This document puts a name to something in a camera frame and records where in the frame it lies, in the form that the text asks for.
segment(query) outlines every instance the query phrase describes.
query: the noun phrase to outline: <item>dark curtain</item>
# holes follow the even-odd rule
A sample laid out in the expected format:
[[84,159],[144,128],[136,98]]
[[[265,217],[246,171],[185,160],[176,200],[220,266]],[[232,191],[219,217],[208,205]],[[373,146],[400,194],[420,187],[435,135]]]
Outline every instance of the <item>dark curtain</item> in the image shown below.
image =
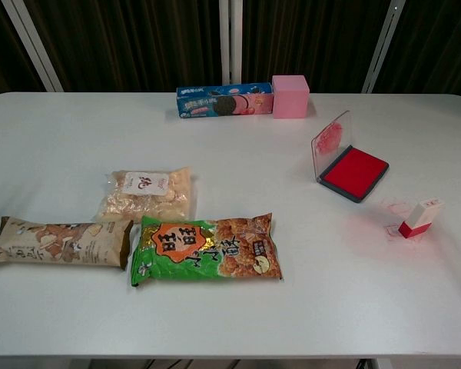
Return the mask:
[[461,95],[461,0],[408,0],[374,92]]
[[218,2],[25,0],[66,91],[220,85]]
[[390,0],[245,0],[245,82],[305,75],[312,92],[361,92]]
[[9,91],[44,91],[10,18],[0,2],[0,94]]

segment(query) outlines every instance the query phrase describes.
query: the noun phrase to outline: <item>pink box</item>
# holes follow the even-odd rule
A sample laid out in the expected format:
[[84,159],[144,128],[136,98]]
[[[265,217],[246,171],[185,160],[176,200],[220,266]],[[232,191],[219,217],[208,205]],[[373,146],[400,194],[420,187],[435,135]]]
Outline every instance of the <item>pink box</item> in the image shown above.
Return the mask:
[[309,86],[303,75],[274,75],[274,119],[305,118]]

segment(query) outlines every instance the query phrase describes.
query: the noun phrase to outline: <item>beige snack bag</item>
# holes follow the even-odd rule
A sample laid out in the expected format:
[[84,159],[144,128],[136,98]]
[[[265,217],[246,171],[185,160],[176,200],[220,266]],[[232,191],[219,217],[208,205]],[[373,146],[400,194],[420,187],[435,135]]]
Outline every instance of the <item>beige snack bag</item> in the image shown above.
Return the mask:
[[39,224],[2,218],[0,263],[57,263],[126,268],[133,221]]
[[111,192],[98,212],[99,221],[132,220],[141,217],[184,221],[191,206],[190,168],[177,171],[114,171]]

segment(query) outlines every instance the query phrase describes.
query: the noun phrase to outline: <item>oreo box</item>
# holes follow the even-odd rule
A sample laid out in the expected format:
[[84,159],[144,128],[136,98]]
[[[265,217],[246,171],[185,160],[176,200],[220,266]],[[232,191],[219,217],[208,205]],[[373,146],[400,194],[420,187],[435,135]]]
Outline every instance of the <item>oreo box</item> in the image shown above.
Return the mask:
[[176,102],[181,118],[270,114],[274,93],[270,83],[178,87]]

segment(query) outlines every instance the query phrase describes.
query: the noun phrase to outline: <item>snack bag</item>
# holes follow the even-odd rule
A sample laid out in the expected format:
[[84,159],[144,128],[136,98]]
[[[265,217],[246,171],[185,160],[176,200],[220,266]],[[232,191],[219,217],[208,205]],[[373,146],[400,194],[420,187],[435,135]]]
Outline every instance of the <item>snack bag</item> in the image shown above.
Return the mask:
[[133,221],[39,224],[2,218],[0,263],[106,265],[126,268]]
[[178,171],[114,171],[111,192],[98,212],[99,221],[132,220],[141,217],[162,221],[183,221],[189,218],[191,206],[190,169]]
[[244,219],[163,223],[143,217],[131,285],[148,278],[281,278],[271,214]]

